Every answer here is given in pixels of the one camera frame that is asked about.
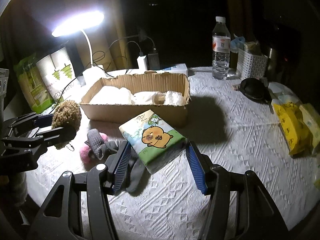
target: plastic basket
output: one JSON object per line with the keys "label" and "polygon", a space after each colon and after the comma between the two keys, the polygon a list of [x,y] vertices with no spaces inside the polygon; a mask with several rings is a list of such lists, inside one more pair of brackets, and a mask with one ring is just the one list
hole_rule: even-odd
{"label": "plastic basket", "polygon": [[237,75],[241,80],[249,77],[262,78],[266,71],[268,58],[266,56],[257,56],[239,49]]}

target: capybara tissue packet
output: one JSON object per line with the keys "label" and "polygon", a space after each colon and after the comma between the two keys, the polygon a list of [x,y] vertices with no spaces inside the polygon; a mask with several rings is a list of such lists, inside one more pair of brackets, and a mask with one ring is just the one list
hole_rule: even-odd
{"label": "capybara tissue packet", "polygon": [[186,138],[151,110],[124,123],[119,130],[151,174],[185,149]]}

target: pink plush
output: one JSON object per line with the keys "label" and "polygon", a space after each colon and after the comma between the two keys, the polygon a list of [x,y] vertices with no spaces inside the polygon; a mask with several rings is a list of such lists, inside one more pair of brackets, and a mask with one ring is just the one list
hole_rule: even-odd
{"label": "pink plush", "polygon": [[[100,133],[100,136],[101,138],[106,142],[108,141],[108,135],[102,133],[102,132],[99,132]],[[79,154],[80,154],[80,158],[82,160],[83,163],[89,163],[91,161],[91,158],[89,157],[89,152],[90,152],[90,146],[87,145],[87,144],[83,144],[82,147],[80,148],[79,150]]]}

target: corrugated cardboard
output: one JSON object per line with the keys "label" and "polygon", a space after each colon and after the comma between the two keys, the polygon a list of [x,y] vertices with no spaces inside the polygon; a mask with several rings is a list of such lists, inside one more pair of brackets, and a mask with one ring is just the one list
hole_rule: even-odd
{"label": "corrugated cardboard", "polygon": [[[167,105],[89,105],[91,99],[103,86],[125,87],[132,94],[141,91],[169,90],[180,92],[186,104],[184,106]],[[151,109],[165,122],[174,127],[184,126],[187,122],[187,105],[189,103],[189,81],[184,74],[179,73],[144,73],[121,75],[116,78],[98,80],[82,98],[81,108],[91,120],[115,122],[123,124],[137,115]]]}

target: water bottle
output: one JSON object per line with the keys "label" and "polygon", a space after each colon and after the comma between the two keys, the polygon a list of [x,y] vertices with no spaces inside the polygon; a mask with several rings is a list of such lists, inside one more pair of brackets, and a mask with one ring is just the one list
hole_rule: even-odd
{"label": "water bottle", "polygon": [[225,17],[216,17],[217,24],[212,31],[212,76],[225,80],[228,75],[231,35],[226,27]]}

